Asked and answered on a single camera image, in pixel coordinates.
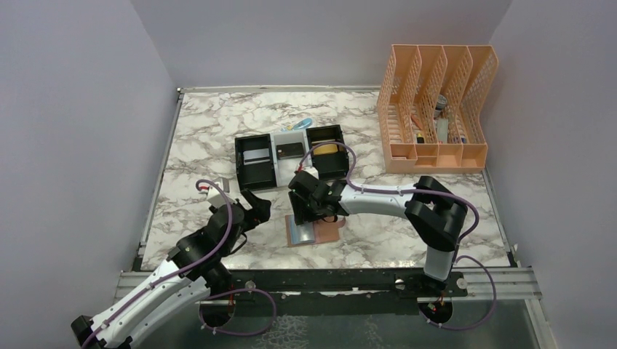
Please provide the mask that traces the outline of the brown leather card holder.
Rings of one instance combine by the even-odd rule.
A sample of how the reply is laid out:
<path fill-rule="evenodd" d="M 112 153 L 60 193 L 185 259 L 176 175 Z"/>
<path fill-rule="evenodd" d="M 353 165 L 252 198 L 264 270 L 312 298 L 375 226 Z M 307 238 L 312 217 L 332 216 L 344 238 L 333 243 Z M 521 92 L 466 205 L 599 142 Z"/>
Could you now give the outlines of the brown leather card holder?
<path fill-rule="evenodd" d="M 340 229 L 346 224 L 344 217 L 336 221 L 317 220 L 296 225 L 294 215 L 285 216 L 287 245 L 289 247 L 333 243 L 340 240 Z"/>

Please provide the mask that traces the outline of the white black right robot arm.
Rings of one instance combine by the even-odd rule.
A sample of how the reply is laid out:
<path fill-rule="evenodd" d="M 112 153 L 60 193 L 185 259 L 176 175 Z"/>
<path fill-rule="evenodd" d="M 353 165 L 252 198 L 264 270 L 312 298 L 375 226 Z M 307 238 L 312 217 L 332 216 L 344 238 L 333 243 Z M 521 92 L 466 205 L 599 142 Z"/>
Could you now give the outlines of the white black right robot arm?
<path fill-rule="evenodd" d="M 412 185 L 358 185 L 350 180 L 328 183 L 301 170 L 296 172 L 288 188 L 298 225 L 356 214 L 408 220 L 427 246 L 419 278 L 421 289 L 437 296 L 448 288 L 448 277 L 471 204 L 435 178 L 422 176 Z"/>

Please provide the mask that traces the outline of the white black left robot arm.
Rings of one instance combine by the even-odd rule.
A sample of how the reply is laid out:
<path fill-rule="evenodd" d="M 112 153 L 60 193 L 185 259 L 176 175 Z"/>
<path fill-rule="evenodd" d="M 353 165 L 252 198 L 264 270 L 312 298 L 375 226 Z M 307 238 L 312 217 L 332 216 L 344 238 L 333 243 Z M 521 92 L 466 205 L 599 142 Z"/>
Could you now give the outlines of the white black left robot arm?
<path fill-rule="evenodd" d="M 196 189 L 210 205 L 208 223 L 178 240 L 155 271 L 109 309 L 76 318 L 71 329 L 81 348 L 131 348 L 190 301 L 232 292 L 222 259 L 235 251 L 240 236 L 269 221 L 271 201 L 244 189 L 245 208 L 212 181 L 198 180 Z"/>

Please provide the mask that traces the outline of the gold credit card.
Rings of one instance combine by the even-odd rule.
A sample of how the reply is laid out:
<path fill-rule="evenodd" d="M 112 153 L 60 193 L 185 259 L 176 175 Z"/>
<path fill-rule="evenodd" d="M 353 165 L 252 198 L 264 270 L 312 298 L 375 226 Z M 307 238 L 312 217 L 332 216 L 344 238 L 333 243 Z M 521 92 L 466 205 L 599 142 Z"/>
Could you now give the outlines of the gold credit card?
<path fill-rule="evenodd" d="M 313 146 L 315 146 L 313 151 L 315 156 L 337 153 L 339 151 L 338 146 L 333 143 L 333 140 L 313 142 Z"/>

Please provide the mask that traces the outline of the black credit card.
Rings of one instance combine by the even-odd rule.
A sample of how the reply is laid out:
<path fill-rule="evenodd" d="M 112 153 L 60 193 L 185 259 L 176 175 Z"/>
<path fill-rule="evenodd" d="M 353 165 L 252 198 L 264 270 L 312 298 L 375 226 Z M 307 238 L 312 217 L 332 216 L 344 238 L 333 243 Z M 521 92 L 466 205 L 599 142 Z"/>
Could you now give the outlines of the black credit card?
<path fill-rule="evenodd" d="M 305 154 L 303 143 L 286 143 L 276 145 L 276 155 L 279 160 L 302 158 Z"/>

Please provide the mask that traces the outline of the silver credit card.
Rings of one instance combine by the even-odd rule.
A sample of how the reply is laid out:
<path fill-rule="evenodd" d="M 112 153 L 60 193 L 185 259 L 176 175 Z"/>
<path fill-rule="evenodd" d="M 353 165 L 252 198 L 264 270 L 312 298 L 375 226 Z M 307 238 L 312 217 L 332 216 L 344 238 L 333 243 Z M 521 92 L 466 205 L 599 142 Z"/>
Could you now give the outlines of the silver credit card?
<path fill-rule="evenodd" d="M 255 149 L 255 150 L 243 152 L 243 162 L 245 164 L 269 161 L 269 159 L 270 159 L 270 150 L 267 148 Z"/>

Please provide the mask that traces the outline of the white middle tray bin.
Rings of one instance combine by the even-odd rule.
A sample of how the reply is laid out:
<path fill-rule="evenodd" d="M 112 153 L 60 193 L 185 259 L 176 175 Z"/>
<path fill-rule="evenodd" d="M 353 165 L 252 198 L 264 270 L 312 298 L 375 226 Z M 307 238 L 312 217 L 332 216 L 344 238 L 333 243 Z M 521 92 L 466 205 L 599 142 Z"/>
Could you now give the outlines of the white middle tray bin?
<path fill-rule="evenodd" d="M 275 132 L 270 136 L 276 186 L 287 187 L 309 149 L 306 130 Z"/>

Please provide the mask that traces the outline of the black left tray bin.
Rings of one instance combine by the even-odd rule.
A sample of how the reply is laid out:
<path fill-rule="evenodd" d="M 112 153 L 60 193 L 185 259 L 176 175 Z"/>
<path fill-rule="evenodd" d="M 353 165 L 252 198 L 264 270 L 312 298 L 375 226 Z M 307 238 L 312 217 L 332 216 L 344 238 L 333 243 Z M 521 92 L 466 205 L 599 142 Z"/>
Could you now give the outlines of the black left tray bin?
<path fill-rule="evenodd" d="M 241 190 L 276 187 L 271 135 L 261 134 L 234 139 L 236 178 Z"/>

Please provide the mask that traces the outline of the blue packaged tool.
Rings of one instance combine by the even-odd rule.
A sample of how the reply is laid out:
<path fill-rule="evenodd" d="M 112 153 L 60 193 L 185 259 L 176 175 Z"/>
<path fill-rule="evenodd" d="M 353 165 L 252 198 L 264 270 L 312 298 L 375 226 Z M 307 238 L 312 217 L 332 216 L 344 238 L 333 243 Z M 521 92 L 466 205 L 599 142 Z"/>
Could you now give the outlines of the blue packaged tool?
<path fill-rule="evenodd" d="M 309 128 L 314 123 L 312 118 L 305 118 L 300 120 L 299 122 L 291 125 L 287 125 L 281 128 L 282 132 L 296 131 Z"/>

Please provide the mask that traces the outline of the grey staples box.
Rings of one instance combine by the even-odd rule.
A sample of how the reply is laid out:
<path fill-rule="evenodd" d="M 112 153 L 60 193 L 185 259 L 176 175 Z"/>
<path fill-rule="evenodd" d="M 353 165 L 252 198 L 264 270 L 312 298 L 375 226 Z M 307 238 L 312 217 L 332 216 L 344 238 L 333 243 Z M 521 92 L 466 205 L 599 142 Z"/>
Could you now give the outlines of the grey staples box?
<path fill-rule="evenodd" d="M 438 118 L 436 119 L 436 133 L 437 140 L 439 143 L 447 144 L 448 143 L 448 126 L 449 121 L 446 118 Z"/>

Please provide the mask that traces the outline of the peach plastic file organizer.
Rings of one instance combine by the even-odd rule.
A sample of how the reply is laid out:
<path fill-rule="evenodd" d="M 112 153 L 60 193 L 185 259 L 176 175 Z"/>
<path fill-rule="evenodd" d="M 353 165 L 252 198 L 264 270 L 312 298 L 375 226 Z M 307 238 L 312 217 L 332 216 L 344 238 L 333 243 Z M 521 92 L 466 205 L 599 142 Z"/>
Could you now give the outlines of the peach plastic file organizer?
<path fill-rule="evenodd" d="M 497 70 L 490 45 L 392 45 L 377 101 L 386 171 L 482 172 L 480 114 Z"/>

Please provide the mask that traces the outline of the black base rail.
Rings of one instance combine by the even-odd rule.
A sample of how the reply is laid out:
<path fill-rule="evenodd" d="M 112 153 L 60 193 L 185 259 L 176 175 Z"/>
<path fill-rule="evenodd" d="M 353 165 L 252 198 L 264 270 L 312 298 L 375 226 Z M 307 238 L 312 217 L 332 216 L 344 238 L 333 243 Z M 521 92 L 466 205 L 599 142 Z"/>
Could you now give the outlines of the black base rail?
<path fill-rule="evenodd" d="M 292 301 L 303 303 L 362 293 L 392 296 L 395 300 L 435 300 L 465 297 L 468 292 L 457 285 L 461 280 L 461 272 L 453 271 L 444 281 L 438 281 L 420 268 L 233 270 L 226 278 L 220 276 L 217 283 L 197 279 L 191 294 L 203 286 L 206 297 L 225 305 L 254 307 L 265 307 L 272 300 L 282 307 Z"/>

